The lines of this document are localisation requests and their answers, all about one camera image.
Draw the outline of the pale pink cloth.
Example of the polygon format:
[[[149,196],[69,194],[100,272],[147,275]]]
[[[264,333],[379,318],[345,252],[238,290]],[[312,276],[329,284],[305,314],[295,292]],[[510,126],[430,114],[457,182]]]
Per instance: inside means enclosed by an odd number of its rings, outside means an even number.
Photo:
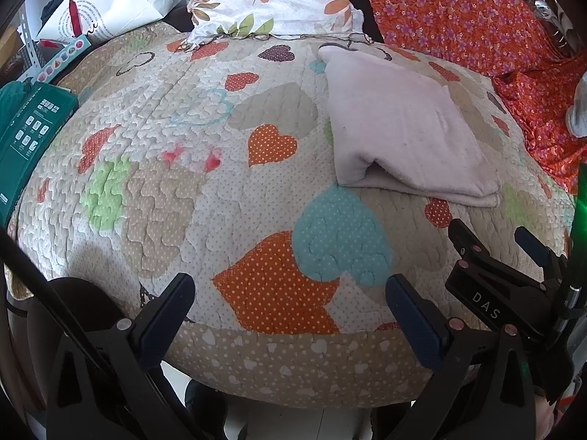
[[[337,182],[493,208],[499,172],[450,96],[430,77],[325,44],[327,112]]]

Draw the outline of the grey cloth item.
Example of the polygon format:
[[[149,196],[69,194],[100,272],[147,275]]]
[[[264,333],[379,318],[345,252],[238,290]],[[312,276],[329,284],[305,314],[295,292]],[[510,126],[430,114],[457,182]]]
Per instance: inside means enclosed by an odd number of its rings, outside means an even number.
[[[587,136],[587,73],[583,74],[575,89],[573,104],[565,114],[566,127],[576,138]]]

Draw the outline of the orange floral blanket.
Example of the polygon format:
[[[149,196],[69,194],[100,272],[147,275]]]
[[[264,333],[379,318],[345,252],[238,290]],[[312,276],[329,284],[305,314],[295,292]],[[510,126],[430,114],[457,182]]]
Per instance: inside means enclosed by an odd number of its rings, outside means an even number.
[[[565,57],[522,0],[369,0],[386,44],[490,77],[521,128],[529,155],[569,194],[577,192],[586,141],[565,115],[586,55]]]

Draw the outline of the heart patterned quilted bedspread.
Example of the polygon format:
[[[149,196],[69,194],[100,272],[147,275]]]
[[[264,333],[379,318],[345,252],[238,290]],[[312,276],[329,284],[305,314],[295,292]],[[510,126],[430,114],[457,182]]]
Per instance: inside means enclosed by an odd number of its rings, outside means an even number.
[[[46,277],[95,283],[129,316],[191,275],[195,302],[166,356],[190,377],[295,407],[411,400],[430,374],[386,305],[388,276],[464,316],[444,287],[451,220],[532,277],[516,227],[563,250],[573,200],[527,154],[487,77],[356,44],[450,91],[503,181],[498,206],[469,208],[337,184],[319,40],[182,43],[166,24],[144,27],[62,80],[79,109],[8,231]]]

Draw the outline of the teal cardboard box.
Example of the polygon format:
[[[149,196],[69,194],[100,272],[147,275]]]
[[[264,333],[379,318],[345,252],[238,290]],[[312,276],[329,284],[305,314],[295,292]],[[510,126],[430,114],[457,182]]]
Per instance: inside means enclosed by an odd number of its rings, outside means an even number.
[[[23,189],[41,157],[79,107],[75,94],[53,84],[15,81],[2,104],[1,226],[7,227]]]

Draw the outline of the white floral pillow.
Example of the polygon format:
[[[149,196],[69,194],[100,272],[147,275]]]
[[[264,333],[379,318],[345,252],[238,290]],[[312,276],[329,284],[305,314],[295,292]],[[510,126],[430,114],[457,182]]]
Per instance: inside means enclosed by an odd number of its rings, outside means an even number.
[[[186,0],[193,29],[186,48],[216,38],[346,37],[362,31],[364,17],[351,0]]]

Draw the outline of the colourful dotted paper strip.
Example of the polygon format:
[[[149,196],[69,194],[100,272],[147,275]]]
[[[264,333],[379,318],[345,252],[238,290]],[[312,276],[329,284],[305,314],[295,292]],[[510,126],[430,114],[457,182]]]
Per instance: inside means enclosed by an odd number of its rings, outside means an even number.
[[[79,36],[73,43],[69,43],[56,56],[46,63],[34,81],[36,83],[50,84],[68,65],[77,60],[91,47],[91,42],[85,35]]]

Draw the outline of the white paper bag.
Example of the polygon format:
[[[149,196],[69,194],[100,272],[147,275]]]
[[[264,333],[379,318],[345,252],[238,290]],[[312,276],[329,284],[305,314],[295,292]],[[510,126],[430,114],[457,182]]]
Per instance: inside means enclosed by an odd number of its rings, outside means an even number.
[[[86,36],[105,43],[136,28],[157,22],[180,0],[63,0],[39,30],[38,38],[68,44]]]

